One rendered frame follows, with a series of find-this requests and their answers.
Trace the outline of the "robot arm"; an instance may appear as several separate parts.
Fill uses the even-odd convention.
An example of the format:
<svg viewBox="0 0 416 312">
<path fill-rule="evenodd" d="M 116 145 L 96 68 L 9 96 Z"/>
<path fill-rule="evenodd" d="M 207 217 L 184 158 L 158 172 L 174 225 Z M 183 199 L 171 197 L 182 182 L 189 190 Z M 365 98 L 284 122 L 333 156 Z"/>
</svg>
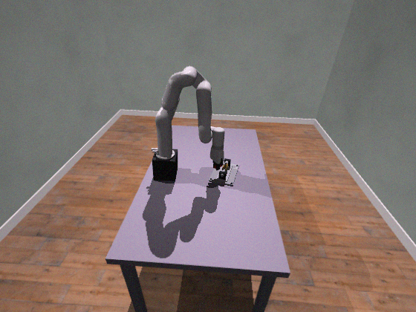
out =
<svg viewBox="0 0 416 312">
<path fill-rule="evenodd" d="M 170 77 L 161 101 L 161 108 L 155 118 L 157 148 L 152 148 L 152 152 L 156 152 L 156 157 L 159 159 L 168 160 L 175 156 L 175 152 L 172 150 L 172 118 L 178 107 L 182 89 L 191 85 L 196 89 L 200 141 L 209 143 L 212 139 L 213 149 L 222 150 L 224 148 L 225 130 L 221 127 L 211 126 L 212 87 L 195 68 L 189 66 Z"/>
</svg>

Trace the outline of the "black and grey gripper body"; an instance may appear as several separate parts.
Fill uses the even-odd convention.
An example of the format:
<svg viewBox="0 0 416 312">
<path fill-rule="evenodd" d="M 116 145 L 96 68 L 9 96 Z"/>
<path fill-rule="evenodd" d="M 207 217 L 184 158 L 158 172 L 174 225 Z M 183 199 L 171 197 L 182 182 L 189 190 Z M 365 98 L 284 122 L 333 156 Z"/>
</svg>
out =
<svg viewBox="0 0 416 312">
<path fill-rule="evenodd" d="M 221 159 L 224 162 L 224 149 L 222 150 L 215 150 L 211 147 L 210 150 L 210 158 L 215 161 L 217 164 L 221 162 Z"/>
</svg>

